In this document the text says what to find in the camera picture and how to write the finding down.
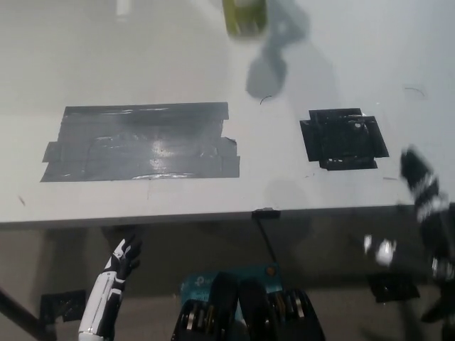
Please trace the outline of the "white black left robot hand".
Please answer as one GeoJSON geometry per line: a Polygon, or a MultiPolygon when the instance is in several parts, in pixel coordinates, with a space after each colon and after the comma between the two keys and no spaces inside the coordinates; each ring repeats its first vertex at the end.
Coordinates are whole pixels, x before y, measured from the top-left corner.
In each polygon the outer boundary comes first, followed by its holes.
{"type": "Polygon", "coordinates": [[[87,300],[78,329],[78,339],[113,340],[126,281],[139,266],[142,241],[123,239],[111,253],[98,275],[87,300]]]}

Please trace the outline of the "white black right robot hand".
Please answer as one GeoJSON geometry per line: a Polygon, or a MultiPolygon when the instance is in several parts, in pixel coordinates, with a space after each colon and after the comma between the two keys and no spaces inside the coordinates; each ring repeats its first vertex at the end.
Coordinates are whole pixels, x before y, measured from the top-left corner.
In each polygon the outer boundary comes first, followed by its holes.
{"type": "Polygon", "coordinates": [[[424,249],[418,251],[396,240],[363,238],[363,252],[377,264],[412,271],[438,282],[454,280],[454,216],[439,177],[413,148],[402,152],[400,173],[414,200],[414,212],[424,249]]]}

